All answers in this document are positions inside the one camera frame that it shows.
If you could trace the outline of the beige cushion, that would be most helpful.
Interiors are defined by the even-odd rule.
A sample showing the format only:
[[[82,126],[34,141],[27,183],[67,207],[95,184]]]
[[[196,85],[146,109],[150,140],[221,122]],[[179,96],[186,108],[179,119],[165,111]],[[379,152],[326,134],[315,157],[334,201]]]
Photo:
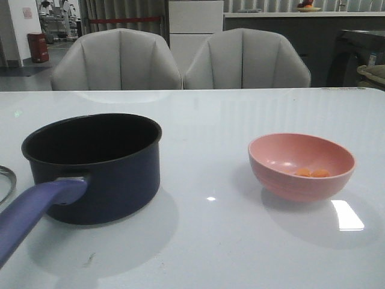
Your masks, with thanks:
[[[357,68],[360,75],[359,87],[373,88],[384,91],[385,88],[385,65],[366,66]]]

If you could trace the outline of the grey chair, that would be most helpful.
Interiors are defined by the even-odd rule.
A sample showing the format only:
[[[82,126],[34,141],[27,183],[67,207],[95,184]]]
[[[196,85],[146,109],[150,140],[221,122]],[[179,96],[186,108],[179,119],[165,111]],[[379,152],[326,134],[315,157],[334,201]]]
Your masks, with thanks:
[[[188,90],[307,88],[310,84],[310,70],[285,36],[248,28],[208,37],[183,76]]]
[[[117,28],[75,41],[51,76],[56,91],[179,90],[182,77],[165,39]]]

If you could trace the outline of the orange ham piece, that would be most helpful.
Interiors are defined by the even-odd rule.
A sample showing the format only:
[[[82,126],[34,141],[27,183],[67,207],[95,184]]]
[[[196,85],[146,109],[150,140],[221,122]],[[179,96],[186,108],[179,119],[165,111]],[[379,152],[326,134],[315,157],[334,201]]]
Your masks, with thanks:
[[[312,172],[310,169],[302,167],[302,168],[297,169],[297,171],[295,172],[295,175],[304,176],[304,177],[311,177]]]
[[[330,176],[330,172],[327,169],[318,169],[311,172],[313,178],[325,178]]]

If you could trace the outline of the grey curtain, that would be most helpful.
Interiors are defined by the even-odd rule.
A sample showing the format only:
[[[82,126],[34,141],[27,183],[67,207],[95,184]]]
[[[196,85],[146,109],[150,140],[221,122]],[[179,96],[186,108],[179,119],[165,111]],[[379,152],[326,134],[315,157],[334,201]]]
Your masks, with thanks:
[[[84,34],[128,28],[168,37],[167,1],[79,1]]]

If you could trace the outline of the dark side table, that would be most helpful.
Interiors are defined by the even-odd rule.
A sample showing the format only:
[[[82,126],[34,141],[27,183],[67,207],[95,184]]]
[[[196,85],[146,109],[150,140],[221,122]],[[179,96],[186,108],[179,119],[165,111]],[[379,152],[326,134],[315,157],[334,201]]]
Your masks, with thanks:
[[[384,64],[383,30],[342,30],[336,37],[327,86],[355,87],[359,66]]]

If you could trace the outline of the white cabinet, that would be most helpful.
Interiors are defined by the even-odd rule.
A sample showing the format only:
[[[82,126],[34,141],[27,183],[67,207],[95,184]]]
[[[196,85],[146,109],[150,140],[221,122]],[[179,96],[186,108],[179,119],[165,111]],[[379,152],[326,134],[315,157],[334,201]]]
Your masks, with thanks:
[[[203,41],[223,30],[223,8],[223,1],[168,2],[170,50],[181,73]]]

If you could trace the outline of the fruit plate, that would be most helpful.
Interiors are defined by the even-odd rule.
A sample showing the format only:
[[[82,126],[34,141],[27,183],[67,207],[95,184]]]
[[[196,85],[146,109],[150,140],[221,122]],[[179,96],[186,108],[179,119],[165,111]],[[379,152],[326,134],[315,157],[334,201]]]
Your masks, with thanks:
[[[321,11],[321,8],[314,6],[314,0],[302,0],[297,4],[296,9],[303,13]]]

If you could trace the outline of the left grey chair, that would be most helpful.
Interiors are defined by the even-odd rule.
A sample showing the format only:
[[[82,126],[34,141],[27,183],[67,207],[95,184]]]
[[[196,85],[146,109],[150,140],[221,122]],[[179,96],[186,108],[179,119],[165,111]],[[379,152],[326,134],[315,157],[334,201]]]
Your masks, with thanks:
[[[182,77],[165,39],[117,28],[75,41],[51,76],[56,91],[179,90]]]

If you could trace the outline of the glass lid with blue knob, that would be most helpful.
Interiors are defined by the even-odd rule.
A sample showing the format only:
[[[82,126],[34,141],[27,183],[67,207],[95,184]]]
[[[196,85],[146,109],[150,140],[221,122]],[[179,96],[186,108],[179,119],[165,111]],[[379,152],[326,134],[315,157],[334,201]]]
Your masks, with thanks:
[[[1,166],[1,205],[9,200],[16,189],[17,178],[8,167]]]

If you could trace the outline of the pink bowl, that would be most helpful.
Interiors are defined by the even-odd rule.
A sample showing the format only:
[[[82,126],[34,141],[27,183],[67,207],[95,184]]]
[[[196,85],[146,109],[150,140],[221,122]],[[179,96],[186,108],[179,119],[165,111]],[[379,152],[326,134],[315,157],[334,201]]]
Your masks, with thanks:
[[[274,133],[248,146],[252,171],[268,191],[296,202],[328,199],[340,192],[356,166],[352,153],[324,138],[298,133]],[[327,169],[329,177],[297,176],[299,168]]]

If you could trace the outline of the right grey chair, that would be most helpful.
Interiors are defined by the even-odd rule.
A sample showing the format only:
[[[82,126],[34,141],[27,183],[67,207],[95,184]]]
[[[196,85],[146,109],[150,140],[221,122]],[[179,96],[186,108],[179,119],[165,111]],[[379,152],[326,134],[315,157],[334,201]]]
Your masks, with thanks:
[[[307,88],[310,84],[310,70],[285,36],[248,28],[208,37],[183,76],[188,90]]]

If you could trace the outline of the dark blue saucepan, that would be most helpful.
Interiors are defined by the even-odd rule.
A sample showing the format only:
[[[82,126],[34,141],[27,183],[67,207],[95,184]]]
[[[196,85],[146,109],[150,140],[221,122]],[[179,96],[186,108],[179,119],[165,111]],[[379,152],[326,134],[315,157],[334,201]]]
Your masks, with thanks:
[[[126,113],[78,116],[46,125],[23,141],[34,185],[1,213],[5,264],[43,215],[76,225],[129,216],[160,186],[154,120]]]

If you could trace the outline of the grey counter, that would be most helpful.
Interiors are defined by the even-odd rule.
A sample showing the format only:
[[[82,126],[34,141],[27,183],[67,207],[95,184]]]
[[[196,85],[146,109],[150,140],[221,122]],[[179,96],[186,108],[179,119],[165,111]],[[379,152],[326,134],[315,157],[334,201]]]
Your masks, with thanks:
[[[342,30],[383,30],[383,12],[226,13],[224,29],[249,28],[284,35],[312,74],[312,87],[327,87],[336,37]]]

